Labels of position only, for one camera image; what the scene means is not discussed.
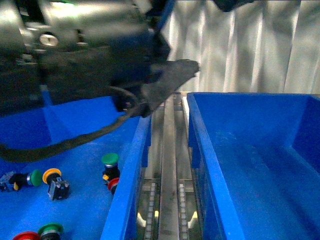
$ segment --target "black electrical component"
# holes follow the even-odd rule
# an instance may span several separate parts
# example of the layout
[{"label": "black electrical component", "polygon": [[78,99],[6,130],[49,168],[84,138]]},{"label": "black electrical component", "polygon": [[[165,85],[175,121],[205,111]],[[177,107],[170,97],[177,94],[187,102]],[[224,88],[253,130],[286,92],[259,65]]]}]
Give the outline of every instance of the black electrical component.
[{"label": "black electrical component", "polygon": [[22,186],[39,187],[42,182],[41,176],[38,169],[28,173],[7,172],[0,178],[0,190],[11,192],[20,190]]},{"label": "black electrical component", "polygon": [[70,183],[62,178],[62,173],[57,168],[50,168],[42,176],[44,183],[49,185],[48,195],[51,200],[67,199]]},{"label": "black electrical component", "polygon": [[119,155],[116,153],[107,153],[101,159],[101,162],[104,164],[102,179],[104,180],[104,184],[111,191],[112,195],[114,195],[116,192],[120,177],[118,160]]},{"label": "black electrical component", "polygon": [[43,225],[38,234],[40,235],[40,240],[61,240],[61,233],[63,232],[64,227],[56,222],[51,222],[46,225]]}]

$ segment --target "bolt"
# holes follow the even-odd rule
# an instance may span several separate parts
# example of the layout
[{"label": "bolt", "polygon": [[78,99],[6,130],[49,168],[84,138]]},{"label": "bolt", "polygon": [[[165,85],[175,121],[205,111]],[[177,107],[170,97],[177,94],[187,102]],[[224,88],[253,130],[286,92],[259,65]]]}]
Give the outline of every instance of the bolt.
[{"label": "bolt", "polygon": [[58,42],[59,42],[55,36],[50,34],[42,34],[39,40],[40,40],[40,43],[49,47],[55,47],[58,45]]}]

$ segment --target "empty blue bin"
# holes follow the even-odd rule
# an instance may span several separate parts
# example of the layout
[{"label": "empty blue bin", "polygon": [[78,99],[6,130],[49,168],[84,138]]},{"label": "empty blue bin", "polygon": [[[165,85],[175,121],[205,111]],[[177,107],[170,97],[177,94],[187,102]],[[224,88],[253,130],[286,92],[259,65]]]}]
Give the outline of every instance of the empty blue bin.
[{"label": "empty blue bin", "polygon": [[[0,118],[0,143],[18,149],[47,146],[99,130],[120,114],[110,97],[18,113]],[[150,117],[135,117],[110,134],[54,157],[32,163],[0,159],[0,177],[10,171],[58,168],[70,182],[70,195],[63,200],[50,200],[49,186],[44,183],[0,192],[0,239],[12,240],[24,231],[37,232],[50,222],[64,227],[62,240],[135,238],[137,198],[150,143]],[[102,179],[101,158],[107,153],[120,157],[120,180],[114,196]]]},{"label": "empty blue bin", "polygon": [[205,240],[320,239],[320,99],[191,93]]}]

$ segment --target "robotic arm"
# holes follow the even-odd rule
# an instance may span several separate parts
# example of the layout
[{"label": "robotic arm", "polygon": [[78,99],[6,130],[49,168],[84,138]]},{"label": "robotic arm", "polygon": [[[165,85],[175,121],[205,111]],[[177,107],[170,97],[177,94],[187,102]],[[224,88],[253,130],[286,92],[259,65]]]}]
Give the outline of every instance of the robotic arm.
[{"label": "robotic arm", "polygon": [[[214,1],[223,11],[252,2]],[[0,116],[102,96],[126,110],[114,124],[56,145],[0,145],[2,158],[37,161],[92,141],[130,117],[150,115],[194,77],[197,62],[166,61],[165,20],[157,26],[155,17],[173,1],[151,4],[143,14],[135,0],[0,0]]]}]

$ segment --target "blue bin wall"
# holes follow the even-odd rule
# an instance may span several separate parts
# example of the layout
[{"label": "blue bin wall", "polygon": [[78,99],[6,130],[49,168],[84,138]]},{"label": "blue bin wall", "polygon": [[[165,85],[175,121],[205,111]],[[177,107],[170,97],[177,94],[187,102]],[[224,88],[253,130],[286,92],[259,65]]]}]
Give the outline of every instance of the blue bin wall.
[{"label": "blue bin wall", "polygon": [[305,95],[196,94],[213,144],[291,145],[306,107]]},{"label": "blue bin wall", "polygon": [[[109,97],[48,106],[0,118],[0,142],[12,148],[42,147],[98,130],[120,114]],[[136,223],[132,219],[137,207],[142,159],[144,166],[148,164],[145,149],[150,145],[149,125],[149,117],[131,118],[110,134],[38,162],[8,163],[0,159],[1,174],[59,168],[62,177],[71,184],[70,196],[65,200],[51,201],[48,185],[44,183],[15,192],[0,192],[1,239],[11,240],[20,232],[37,231],[49,222],[63,225],[61,239],[66,240],[135,238]],[[101,157],[110,152],[120,156],[121,176],[114,197],[102,180]],[[109,211],[118,213],[116,219],[109,218],[109,223],[114,232],[121,232],[122,238],[113,238],[112,233],[111,238],[102,237]],[[121,215],[131,217],[124,218],[122,225],[116,224]]]},{"label": "blue bin wall", "polygon": [[320,100],[193,93],[188,103],[204,239],[217,228],[226,239],[319,239]]}]

